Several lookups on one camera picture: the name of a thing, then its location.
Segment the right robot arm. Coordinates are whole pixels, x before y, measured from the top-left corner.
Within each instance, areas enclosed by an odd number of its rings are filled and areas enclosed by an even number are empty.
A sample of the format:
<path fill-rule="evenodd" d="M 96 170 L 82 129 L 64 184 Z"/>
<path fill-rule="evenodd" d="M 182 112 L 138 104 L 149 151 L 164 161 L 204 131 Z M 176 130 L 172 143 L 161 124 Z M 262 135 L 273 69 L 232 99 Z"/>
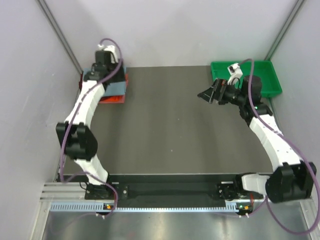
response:
<path fill-rule="evenodd" d="M 306 164 L 292 147 L 279 135 L 273 112 L 262 102 L 263 84 L 258 76 L 245 76 L 240 88 L 217 78 L 213 84 L 197 96 L 211 104 L 232 104 L 248 127 L 259 139 L 272 165 L 271 175 L 242 173 L 236 176 L 233 192 L 245 198 L 251 192 L 266 195 L 272 203 L 308 199 L 314 182 Z"/>

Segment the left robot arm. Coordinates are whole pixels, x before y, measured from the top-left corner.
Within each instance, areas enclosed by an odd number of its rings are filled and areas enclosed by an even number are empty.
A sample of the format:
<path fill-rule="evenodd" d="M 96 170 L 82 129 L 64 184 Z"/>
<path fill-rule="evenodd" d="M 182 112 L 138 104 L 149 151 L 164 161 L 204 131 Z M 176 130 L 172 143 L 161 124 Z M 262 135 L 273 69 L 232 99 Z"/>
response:
<path fill-rule="evenodd" d="M 88 199 L 106 199 L 115 196 L 114 187 L 108 183 L 109 173 L 98 158 L 98 141 L 91 131 L 96 108 L 112 83 L 126 81 L 123 63 L 110 45 L 95 52 L 95 62 L 84 75 L 80 94 L 70 114 L 57 123 L 55 131 L 61 147 L 60 177 L 64 177 L 66 158 L 78 164 L 87 176 Z"/>

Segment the blue t shirt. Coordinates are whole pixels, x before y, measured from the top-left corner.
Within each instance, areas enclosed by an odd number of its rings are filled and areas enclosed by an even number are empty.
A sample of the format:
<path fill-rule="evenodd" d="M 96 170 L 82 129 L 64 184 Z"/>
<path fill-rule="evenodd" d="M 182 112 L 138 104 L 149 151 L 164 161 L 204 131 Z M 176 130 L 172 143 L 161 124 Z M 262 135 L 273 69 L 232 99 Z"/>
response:
<path fill-rule="evenodd" d="M 85 68 L 82 79 L 82 89 L 80 95 L 84 95 L 90 88 L 92 88 L 99 81 L 107 77 L 107 68 L 98 67 L 93 65 L 90 68 Z M 123 82 L 108 83 L 103 82 L 99 86 L 95 87 L 90 94 L 98 92 L 99 99 L 108 96 L 121 96 L 125 94 L 126 79 Z"/>

